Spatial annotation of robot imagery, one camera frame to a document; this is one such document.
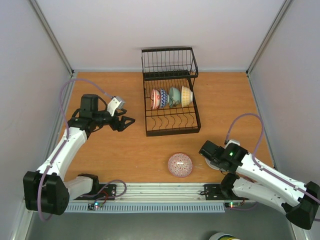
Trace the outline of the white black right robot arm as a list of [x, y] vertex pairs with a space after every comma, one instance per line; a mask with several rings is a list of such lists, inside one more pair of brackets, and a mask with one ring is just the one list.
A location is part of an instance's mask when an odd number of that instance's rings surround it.
[[225, 146], [207, 140], [199, 154], [210, 167], [226, 172], [219, 184], [225, 200], [253, 200], [281, 212], [301, 229], [312, 228], [320, 206], [320, 187], [315, 182], [304, 183], [280, 173], [233, 140]]

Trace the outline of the black wire dish rack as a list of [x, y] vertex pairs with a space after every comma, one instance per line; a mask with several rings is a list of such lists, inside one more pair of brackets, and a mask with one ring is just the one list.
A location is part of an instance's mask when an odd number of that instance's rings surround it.
[[142, 49], [145, 132], [148, 137], [194, 134], [201, 129], [201, 120], [194, 94], [187, 106], [159, 104], [153, 98], [162, 90], [168, 95], [182, 88], [194, 90], [199, 75], [192, 47], [157, 47]]

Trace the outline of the red floral pattern bowl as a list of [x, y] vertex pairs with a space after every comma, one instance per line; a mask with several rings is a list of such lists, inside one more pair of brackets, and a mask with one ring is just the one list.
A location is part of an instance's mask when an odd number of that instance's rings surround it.
[[152, 110], [158, 109], [160, 106], [161, 94], [157, 89], [153, 89], [151, 91], [150, 100], [151, 100], [151, 104], [150, 104], [151, 109]]

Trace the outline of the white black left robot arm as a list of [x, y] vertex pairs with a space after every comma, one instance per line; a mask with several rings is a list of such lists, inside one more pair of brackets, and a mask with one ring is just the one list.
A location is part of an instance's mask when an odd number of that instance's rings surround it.
[[23, 191], [28, 210], [37, 211], [40, 215], [46, 213], [59, 216], [65, 212], [70, 201], [79, 197], [96, 199], [100, 195], [103, 188], [98, 176], [82, 173], [66, 182], [65, 175], [77, 152], [92, 133], [104, 126], [122, 132], [135, 122], [135, 119], [125, 116], [125, 101], [121, 97], [113, 96], [100, 110], [99, 102], [102, 101], [96, 94], [84, 94], [80, 107], [67, 122], [63, 136], [53, 152], [36, 171], [26, 172]]

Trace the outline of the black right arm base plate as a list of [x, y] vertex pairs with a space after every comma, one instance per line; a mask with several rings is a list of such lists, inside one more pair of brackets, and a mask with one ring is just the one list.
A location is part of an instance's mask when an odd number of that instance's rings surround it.
[[248, 198], [236, 196], [233, 192], [233, 186], [224, 186], [221, 184], [204, 184], [203, 191], [200, 192], [207, 201], [243, 201]]

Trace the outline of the mint green ceramic bowl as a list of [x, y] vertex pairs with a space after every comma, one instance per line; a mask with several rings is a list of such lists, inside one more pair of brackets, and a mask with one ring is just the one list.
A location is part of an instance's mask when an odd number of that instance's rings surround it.
[[174, 108], [181, 103], [181, 92], [175, 87], [169, 89], [169, 107]]

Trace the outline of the sun pattern ceramic bowl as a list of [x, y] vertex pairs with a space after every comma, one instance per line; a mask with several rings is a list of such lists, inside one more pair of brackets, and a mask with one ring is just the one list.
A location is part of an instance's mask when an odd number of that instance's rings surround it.
[[193, 101], [193, 92], [185, 86], [181, 87], [181, 106], [187, 107]]

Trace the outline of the white ceramic bowl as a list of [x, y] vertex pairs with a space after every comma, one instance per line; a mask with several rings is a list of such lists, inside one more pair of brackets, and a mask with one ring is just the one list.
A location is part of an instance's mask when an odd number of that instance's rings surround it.
[[210, 167], [210, 168], [212, 168], [212, 169], [214, 169], [214, 170], [220, 170], [217, 166], [215, 166], [215, 165], [213, 165], [212, 163], [211, 163], [211, 161], [210, 160], [208, 160], [207, 158], [205, 159], [205, 162], [207, 163], [207, 165]]

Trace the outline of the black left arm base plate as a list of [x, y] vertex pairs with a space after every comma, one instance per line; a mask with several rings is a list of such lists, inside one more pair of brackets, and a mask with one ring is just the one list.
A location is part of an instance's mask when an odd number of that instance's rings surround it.
[[115, 183], [108, 184], [106, 187], [102, 189], [102, 191], [99, 194], [96, 194], [95, 196], [79, 196], [75, 200], [76, 201], [93, 201], [98, 198], [106, 198], [106, 195], [108, 195], [108, 200], [114, 200], [114, 196], [117, 194], [117, 185]]

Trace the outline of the pink circle pattern bowl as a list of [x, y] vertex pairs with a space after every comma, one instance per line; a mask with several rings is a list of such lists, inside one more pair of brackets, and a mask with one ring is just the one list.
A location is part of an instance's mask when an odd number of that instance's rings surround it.
[[169, 158], [167, 167], [173, 176], [185, 178], [191, 174], [193, 162], [188, 155], [179, 152]]

